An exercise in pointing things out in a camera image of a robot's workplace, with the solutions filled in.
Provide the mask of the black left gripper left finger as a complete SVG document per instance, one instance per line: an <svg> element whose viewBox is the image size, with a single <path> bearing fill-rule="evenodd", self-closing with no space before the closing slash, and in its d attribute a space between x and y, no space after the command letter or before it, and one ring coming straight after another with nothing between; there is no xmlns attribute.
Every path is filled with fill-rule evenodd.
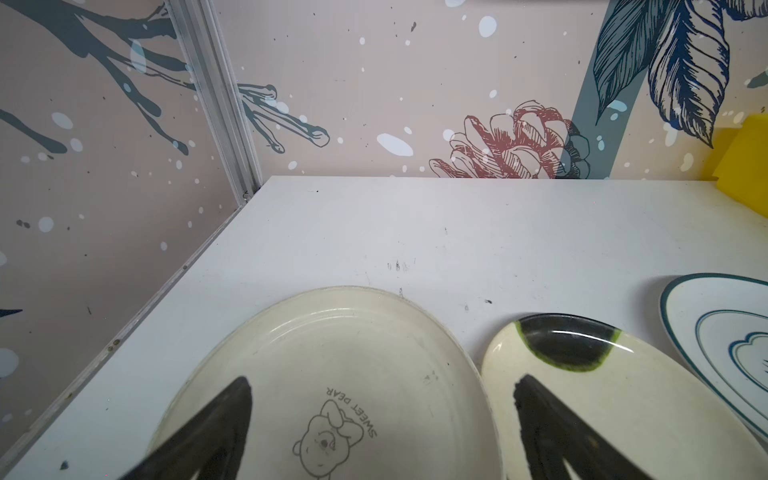
<svg viewBox="0 0 768 480"><path fill-rule="evenodd" d="M125 479L234 479L245 452L252 390L236 378Z"/></svg>

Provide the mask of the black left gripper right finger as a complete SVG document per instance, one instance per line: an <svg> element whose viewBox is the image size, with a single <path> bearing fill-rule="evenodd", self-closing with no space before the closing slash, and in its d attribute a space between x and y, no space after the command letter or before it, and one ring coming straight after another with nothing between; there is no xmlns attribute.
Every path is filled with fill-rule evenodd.
<svg viewBox="0 0 768 480"><path fill-rule="evenodd" d="M514 400L533 479L649 477L535 377L520 379Z"/></svg>

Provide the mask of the yellow plastic bin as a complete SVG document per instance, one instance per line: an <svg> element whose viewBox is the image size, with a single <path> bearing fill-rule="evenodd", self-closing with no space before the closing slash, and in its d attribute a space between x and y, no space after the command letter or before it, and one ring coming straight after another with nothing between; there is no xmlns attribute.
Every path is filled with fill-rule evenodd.
<svg viewBox="0 0 768 480"><path fill-rule="evenodd" d="M717 129L700 179L767 216L767 114L748 116L739 128Z"/></svg>

